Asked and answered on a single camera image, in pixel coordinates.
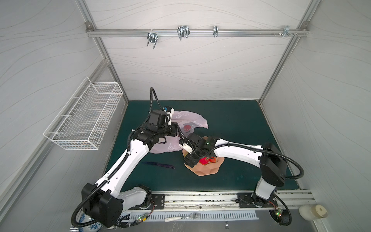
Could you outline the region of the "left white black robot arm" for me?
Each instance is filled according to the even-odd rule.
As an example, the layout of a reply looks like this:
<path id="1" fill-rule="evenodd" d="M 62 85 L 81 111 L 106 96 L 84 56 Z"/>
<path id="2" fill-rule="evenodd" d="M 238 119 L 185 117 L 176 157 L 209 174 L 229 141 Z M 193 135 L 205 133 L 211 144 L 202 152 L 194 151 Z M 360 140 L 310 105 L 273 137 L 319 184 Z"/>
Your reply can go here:
<path id="1" fill-rule="evenodd" d="M 170 106 L 149 109 L 147 119 L 129 134 L 127 148 L 117 162 L 94 184 L 87 183 L 82 188 L 82 201 L 71 216 L 72 226 L 82 228 L 97 222 L 105 227 L 116 226 L 123 211 L 148 203 L 151 195 L 148 188 L 135 187 L 125 197 L 119 194 L 152 147 L 167 136 L 177 136 L 178 124 L 172 121 L 173 114 Z"/>

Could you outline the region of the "pink green dragon fruit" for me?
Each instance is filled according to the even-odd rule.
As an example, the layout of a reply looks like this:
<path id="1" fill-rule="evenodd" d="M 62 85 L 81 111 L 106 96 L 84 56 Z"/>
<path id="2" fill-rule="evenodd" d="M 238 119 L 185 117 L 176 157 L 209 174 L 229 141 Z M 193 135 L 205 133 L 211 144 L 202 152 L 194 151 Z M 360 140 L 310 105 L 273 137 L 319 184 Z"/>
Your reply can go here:
<path id="1" fill-rule="evenodd" d="M 217 159 L 215 157 L 205 157 L 205 158 L 200 159 L 199 161 L 199 163 L 202 165 L 208 165 L 208 164 L 216 163 L 216 162 L 217 162 Z"/>

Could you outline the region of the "pink plastic bag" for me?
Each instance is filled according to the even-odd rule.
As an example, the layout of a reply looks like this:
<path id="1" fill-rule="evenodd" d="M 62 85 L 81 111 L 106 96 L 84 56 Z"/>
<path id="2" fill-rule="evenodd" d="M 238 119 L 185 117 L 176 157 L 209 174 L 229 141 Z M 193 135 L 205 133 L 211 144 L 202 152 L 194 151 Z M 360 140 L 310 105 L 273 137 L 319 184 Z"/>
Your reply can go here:
<path id="1" fill-rule="evenodd" d="M 189 111 L 175 111 L 172 116 L 172 122 L 177 123 L 185 137 L 193 133 L 196 128 L 208 129 L 207 120 L 202 115 Z M 150 149 L 150 153 L 161 154 L 182 150 L 183 142 L 181 142 L 180 132 L 177 133 L 176 137 L 166 136 L 165 139 L 166 143 L 155 144 Z"/>

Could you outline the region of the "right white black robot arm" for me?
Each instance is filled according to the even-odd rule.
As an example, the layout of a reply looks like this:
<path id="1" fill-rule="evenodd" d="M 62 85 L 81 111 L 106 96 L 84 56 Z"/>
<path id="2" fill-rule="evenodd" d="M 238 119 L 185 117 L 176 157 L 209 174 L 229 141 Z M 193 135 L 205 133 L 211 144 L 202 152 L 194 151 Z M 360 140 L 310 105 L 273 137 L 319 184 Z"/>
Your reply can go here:
<path id="1" fill-rule="evenodd" d="M 254 192 L 249 197 L 239 197 L 236 202 L 242 205 L 263 207 L 271 205 L 272 219 L 281 226 L 289 226 L 292 215 L 289 208 L 279 208 L 275 200 L 283 200 L 277 195 L 276 189 L 282 187 L 286 180 L 299 179 L 304 169 L 293 159 L 282 155 L 272 144 L 265 146 L 248 146 L 228 142 L 217 137 L 200 137 L 195 133 L 185 136 L 180 128 L 179 145 L 183 149 L 185 166 L 194 174 L 202 177 L 216 174 L 226 158 L 252 164 L 261 170 Z"/>

